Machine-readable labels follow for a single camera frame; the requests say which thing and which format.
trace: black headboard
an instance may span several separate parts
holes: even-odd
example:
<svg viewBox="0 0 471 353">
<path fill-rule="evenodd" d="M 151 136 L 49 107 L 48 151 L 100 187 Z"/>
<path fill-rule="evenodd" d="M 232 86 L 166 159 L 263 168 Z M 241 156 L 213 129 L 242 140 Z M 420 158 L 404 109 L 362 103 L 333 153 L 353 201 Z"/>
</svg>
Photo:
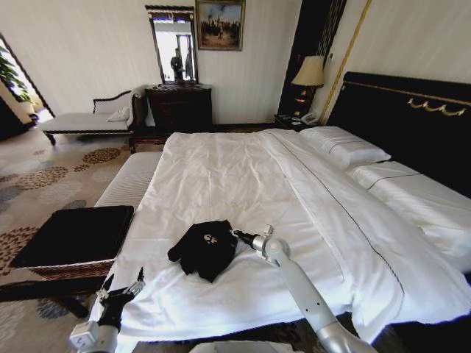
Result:
<svg viewBox="0 0 471 353">
<path fill-rule="evenodd" d="M 471 85 L 347 72 L 328 125 L 471 197 Z"/>
</svg>

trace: floor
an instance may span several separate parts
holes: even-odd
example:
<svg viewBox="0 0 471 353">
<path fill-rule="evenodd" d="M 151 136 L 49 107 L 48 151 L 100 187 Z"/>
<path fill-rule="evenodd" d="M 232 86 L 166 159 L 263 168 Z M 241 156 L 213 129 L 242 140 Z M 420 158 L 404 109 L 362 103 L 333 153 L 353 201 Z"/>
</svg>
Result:
<svg viewBox="0 0 471 353">
<path fill-rule="evenodd" d="M 8 263 L 55 210 L 94 206 L 130 156 L 126 142 L 119 136 L 58 135 L 57 145 L 51 146 L 37 129 L 0 142 L 0 285 L 39 279 L 27 270 L 9 268 Z M 161 146 L 137 146 L 138 151 L 159 149 Z M 90 304 L 93 298 L 81 300 Z M 351 328 L 347 316 L 342 320 Z M 0 352 L 70 352 L 67 339 L 79 322 L 48 300 L 0 303 Z M 304 320 L 216 339 L 272 340 L 304 352 L 324 352 Z M 134 352 L 183 353 L 196 344 L 139 343 Z M 391 329 L 378 340 L 377 349 L 407 352 Z"/>
</svg>

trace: lamp shade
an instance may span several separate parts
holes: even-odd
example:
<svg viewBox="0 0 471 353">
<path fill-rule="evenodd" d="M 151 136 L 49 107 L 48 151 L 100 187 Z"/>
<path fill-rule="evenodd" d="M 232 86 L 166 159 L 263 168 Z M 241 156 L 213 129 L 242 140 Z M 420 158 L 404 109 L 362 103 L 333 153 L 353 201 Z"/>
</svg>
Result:
<svg viewBox="0 0 471 353">
<path fill-rule="evenodd" d="M 291 83 L 299 86 L 322 86 L 324 84 L 323 63 L 324 57 L 305 57 L 301 69 Z"/>
</svg>

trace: telephone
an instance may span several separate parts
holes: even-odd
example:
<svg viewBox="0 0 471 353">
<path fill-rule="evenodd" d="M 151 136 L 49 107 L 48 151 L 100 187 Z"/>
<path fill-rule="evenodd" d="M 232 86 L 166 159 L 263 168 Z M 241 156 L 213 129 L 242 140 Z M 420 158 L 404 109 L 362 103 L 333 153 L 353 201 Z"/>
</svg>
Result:
<svg viewBox="0 0 471 353">
<path fill-rule="evenodd" d="M 303 117 L 301 117 L 301 121 L 304 123 L 304 124 L 307 124 L 307 125 L 317 125 L 317 123 L 319 122 L 319 116 L 315 116 L 314 113 L 308 113 L 306 115 L 304 115 Z"/>
</svg>

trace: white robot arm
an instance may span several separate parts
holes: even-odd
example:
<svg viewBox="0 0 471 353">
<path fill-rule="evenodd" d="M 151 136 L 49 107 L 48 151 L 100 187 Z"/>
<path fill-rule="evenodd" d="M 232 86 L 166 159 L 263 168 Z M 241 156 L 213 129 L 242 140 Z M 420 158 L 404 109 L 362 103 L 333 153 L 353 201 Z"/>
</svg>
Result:
<svg viewBox="0 0 471 353">
<path fill-rule="evenodd" d="M 249 244 L 262 258 L 280 268 L 281 275 L 297 306 L 328 353 L 375 353 L 376 350 L 349 333 L 336 319 L 316 287 L 303 269 L 289 258 L 290 250 L 284 240 L 271 239 L 272 226 L 264 235 L 251 235 L 234 229 L 234 236 Z M 128 288 L 110 289 L 113 275 L 98 292 L 100 303 L 105 307 L 96 323 L 89 321 L 75 326 L 70 342 L 79 349 L 77 353 L 114 353 L 116 338 L 121 329 L 121 314 L 126 303 L 134 299 L 144 288 L 143 269 L 138 280 Z"/>
<path fill-rule="evenodd" d="M 129 287 L 108 292 L 114 275 L 103 283 L 98 291 L 98 299 L 103 305 L 102 317 L 95 321 L 75 326 L 69 340 L 77 353 L 114 353 L 121 329 L 121 314 L 124 305 L 131 302 L 144 288 L 144 269 L 139 271 L 138 279 Z"/>
<path fill-rule="evenodd" d="M 329 353 L 376 352 L 368 343 L 352 335 L 337 321 L 303 269 L 289 258 L 288 244 L 284 240 L 271 238 L 272 226 L 267 225 L 264 236 L 243 233 L 237 229 L 232 233 L 249 244 L 262 258 L 280 268 L 281 276 L 301 313 Z"/>
</svg>

